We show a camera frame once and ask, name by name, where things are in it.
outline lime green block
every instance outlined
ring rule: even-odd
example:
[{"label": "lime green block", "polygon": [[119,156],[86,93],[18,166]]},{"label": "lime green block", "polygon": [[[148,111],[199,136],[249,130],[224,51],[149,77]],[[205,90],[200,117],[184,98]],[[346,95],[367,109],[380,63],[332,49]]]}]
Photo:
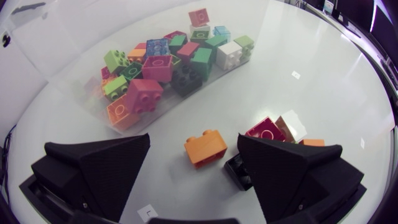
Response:
[{"label": "lime green block", "polygon": [[216,35],[205,41],[204,47],[213,50],[210,58],[212,63],[216,61],[217,48],[221,45],[226,44],[227,42],[228,42],[227,38],[222,35]]},{"label": "lime green block", "polygon": [[211,62],[211,52],[211,49],[200,47],[195,52],[195,56],[191,58],[192,68],[202,76],[204,82],[209,79],[211,66],[213,65]]},{"label": "lime green block", "polygon": [[204,31],[204,30],[193,31],[191,36],[191,42],[195,42],[200,44],[200,46],[203,46],[205,41],[209,39],[209,35],[210,31]]},{"label": "lime green block", "polygon": [[104,60],[109,72],[113,74],[119,74],[130,65],[130,61],[126,58],[126,54],[118,50],[110,50],[105,55]]},{"label": "lime green block", "polygon": [[177,54],[177,51],[182,48],[184,44],[187,43],[186,35],[176,35],[169,43],[170,52],[174,55]]},{"label": "lime green block", "polygon": [[178,70],[181,67],[181,59],[175,55],[171,55],[172,56],[172,64],[173,64],[173,71]]},{"label": "lime green block", "polygon": [[251,51],[254,48],[254,41],[246,35],[239,37],[237,39],[234,39],[234,41],[237,44],[239,44],[239,46],[242,47],[241,61],[243,62],[245,60],[249,60],[250,56],[251,56]]},{"label": "lime green block", "polygon": [[141,69],[142,65],[140,63],[132,62],[120,73],[120,76],[124,76],[128,82],[130,82],[133,78],[142,78]]},{"label": "lime green block", "polygon": [[106,84],[104,86],[104,92],[110,101],[115,101],[127,92],[128,87],[129,85],[127,84],[126,78],[124,76],[120,76]]}]

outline pink block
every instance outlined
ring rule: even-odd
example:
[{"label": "pink block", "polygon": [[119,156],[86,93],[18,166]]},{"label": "pink block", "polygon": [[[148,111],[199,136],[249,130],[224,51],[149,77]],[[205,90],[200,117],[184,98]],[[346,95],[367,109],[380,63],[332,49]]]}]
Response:
[{"label": "pink block", "polygon": [[177,51],[177,57],[182,60],[184,64],[190,64],[193,53],[199,48],[198,43],[187,42],[180,50]]},{"label": "pink block", "polygon": [[257,138],[285,141],[285,136],[268,117],[247,131],[245,135]]},{"label": "pink block", "polygon": [[142,75],[145,79],[170,82],[173,74],[172,59],[171,55],[149,56],[142,66]]},{"label": "pink block", "polygon": [[132,79],[124,104],[127,110],[134,114],[152,112],[162,97],[162,93],[163,88],[156,80]]},{"label": "pink block", "polygon": [[201,27],[209,22],[206,8],[189,12],[189,18],[194,27]]},{"label": "pink block", "polygon": [[170,42],[170,40],[173,39],[173,37],[176,36],[176,35],[185,35],[185,37],[187,37],[186,33],[176,30],[176,31],[174,31],[172,33],[169,33],[169,34],[165,35],[163,38],[168,39],[169,42]]}]

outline plastic container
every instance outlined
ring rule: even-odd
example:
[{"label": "plastic container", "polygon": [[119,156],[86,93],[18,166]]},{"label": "plastic container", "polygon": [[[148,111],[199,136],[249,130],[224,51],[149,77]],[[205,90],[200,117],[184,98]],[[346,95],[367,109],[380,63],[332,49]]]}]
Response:
[{"label": "plastic container", "polygon": [[[6,29],[12,41],[51,85],[109,127],[129,136],[195,91],[206,91],[209,83],[244,66],[253,48],[250,40],[257,41],[268,1],[64,0],[45,3],[10,16]],[[197,11],[204,8],[209,22],[203,11]],[[167,49],[159,47],[162,41],[164,44],[160,39],[173,38],[176,30],[180,32],[174,34],[187,35],[188,43],[184,43],[187,46],[179,49],[183,41],[180,37],[166,39]],[[206,44],[208,30],[210,37],[222,36],[229,42],[218,46],[219,40],[213,39]],[[236,40],[245,35],[249,39]],[[177,55],[157,55],[167,55],[167,50]],[[133,57],[130,53],[141,56]],[[128,75],[121,75],[123,70],[112,65],[122,56],[136,63],[124,72]],[[116,61],[107,64],[104,58]],[[106,66],[115,72],[107,73]],[[138,80],[140,78],[160,82]],[[180,88],[187,85],[190,85],[188,90]]]}]

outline white table surface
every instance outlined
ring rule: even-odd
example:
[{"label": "white table surface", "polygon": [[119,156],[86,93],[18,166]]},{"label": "white table surface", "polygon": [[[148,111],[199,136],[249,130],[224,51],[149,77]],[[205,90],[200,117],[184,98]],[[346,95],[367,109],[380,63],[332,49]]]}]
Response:
[{"label": "white table surface", "polygon": [[[301,76],[296,79],[293,71]],[[151,148],[127,201],[121,223],[142,223],[137,210],[151,204],[160,217],[264,223],[254,189],[240,192],[223,169],[238,153],[238,133],[266,116],[294,110],[306,138],[341,144],[342,158],[364,172],[368,189],[343,223],[366,223],[386,186],[394,119],[383,85],[365,56],[325,21],[296,7],[270,1],[252,59],[195,93],[148,126]],[[218,129],[228,150],[195,170],[183,144]],[[44,143],[77,143],[120,135],[47,85],[13,134],[9,188],[21,223],[43,223],[19,190],[44,156]]]}]

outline toy block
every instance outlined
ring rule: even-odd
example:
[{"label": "toy block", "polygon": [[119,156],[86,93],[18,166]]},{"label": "toy block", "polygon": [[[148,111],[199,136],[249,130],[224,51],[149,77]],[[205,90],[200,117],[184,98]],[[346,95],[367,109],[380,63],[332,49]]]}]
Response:
[{"label": "toy block", "polygon": [[140,120],[138,114],[132,114],[127,110],[124,105],[125,100],[126,95],[123,95],[106,108],[111,125],[120,131],[126,130]]},{"label": "toy block", "polygon": [[120,75],[124,76],[128,82],[133,78],[142,78],[142,65],[137,62],[132,62],[126,69],[120,72]]},{"label": "toy block", "polygon": [[209,17],[205,8],[189,12],[188,14],[194,27],[200,27],[209,22]]},{"label": "toy block", "polygon": [[177,57],[182,60],[182,63],[188,65],[191,61],[193,53],[199,48],[199,44],[195,42],[188,42],[180,50],[177,51]]},{"label": "toy block", "polygon": [[245,135],[256,138],[285,141],[285,136],[282,131],[280,131],[268,117],[247,131]]},{"label": "toy block", "polygon": [[105,64],[110,73],[119,74],[127,66],[130,65],[126,59],[126,54],[118,50],[110,50],[104,57]]},{"label": "toy block", "polygon": [[204,82],[209,79],[211,67],[213,66],[211,62],[211,52],[211,49],[200,47],[195,52],[193,58],[191,58],[192,68],[201,75]]},{"label": "toy block", "polygon": [[221,159],[227,149],[227,145],[217,130],[206,130],[199,138],[188,138],[184,147],[196,169]]},{"label": "toy block", "polygon": [[182,48],[184,44],[187,43],[187,36],[186,35],[176,35],[171,39],[169,43],[169,49],[171,54],[176,54],[178,50]]},{"label": "toy block", "polygon": [[128,88],[129,85],[127,80],[124,76],[120,76],[106,84],[104,86],[104,92],[110,101],[115,101],[121,95],[125,94]]},{"label": "toy block", "polygon": [[172,59],[172,64],[173,64],[173,71],[178,70],[181,67],[181,59],[179,59],[177,56],[175,55],[171,55],[173,57]]},{"label": "toy block", "polygon": [[191,35],[192,35],[193,31],[208,31],[208,32],[210,32],[210,26],[207,24],[200,26],[200,27],[194,27],[193,25],[189,25],[189,30],[191,32]]},{"label": "toy block", "polygon": [[211,52],[211,62],[214,63],[216,61],[216,56],[217,56],[217,48],[219,46],[222,46],[226,44],[228,41],[226,40],[226,37],[217,35],[214,36],[208,40],[205,41],[203,47],[209,48],[212,50]]},{"label": "toy block", "polygon": [[239,37],[237,39],[234,39],[234,41],[239,44],[239,46],[242,47],[242,57],[241,61],[245,62],[250,59],[251,52],[254,48],[254,41],[250,39],[250,37],[244,35],[242,37]]},{"label": "toy block", "polygon": [[287,142],[298,142],[307,134],[299,116],[293,110],[279,116],[275,124],[282,131]]},{"label": "toy block", "polygon": [[217,48],[216,64],[223,70],[230,70],[241,64],[242,47],[229,42]]},{"label": "toy block", "polygon": [[180,96],[184,97],[202,86],[201,75],[188,65],[182,65],[180,69],[173,72],[170,85]]},{"label": "toy block", "polygon": [[149,56],[142,66],[145,79],[167,83],[172,80],[173,65],[171,55]]},{"label": "toy block", "polygon": [[156,39],[156,40],[147,40],[147,52],[145,56],[145,60],[149,56],[155,55],[169,55],[169,40],[163,39]]},{"label": "toy block", "polygon": [[172,32],[172,33],[169,33],[169,34],[165,35],[163,38],[168,39],[168,40],[169,40],[169,43],[170,43],[170,41],[171,41],[176,35],[184,35],[185,38],[187,38],[187,34],[186,34],[186,33],[181,32],[181,31],[178,31],[178,30],[176,30],[176,31],[174,31],[174,32]]},{"label": "toy block", "polygon": [[125,104],[134,114],[154,111],[156,103],[161,99],[163,88],[156,80],[133,79],[126,93]]},{"label": "toy block", "polygon": [[223,37],[226,37],[227,42],[229,42],[231,40],[231,33],[225,26],[214,27],[213,35],[222,35]]},{"label": "toy block", "polygon": [[209,34],[210,31],[193,31],[190,40],[203,46],[203,43],[209,39]]},{"label": "toy block", "polygon": [[323,139],[303,139],[299,142],[306,146],[325,146],[325,140]]}]

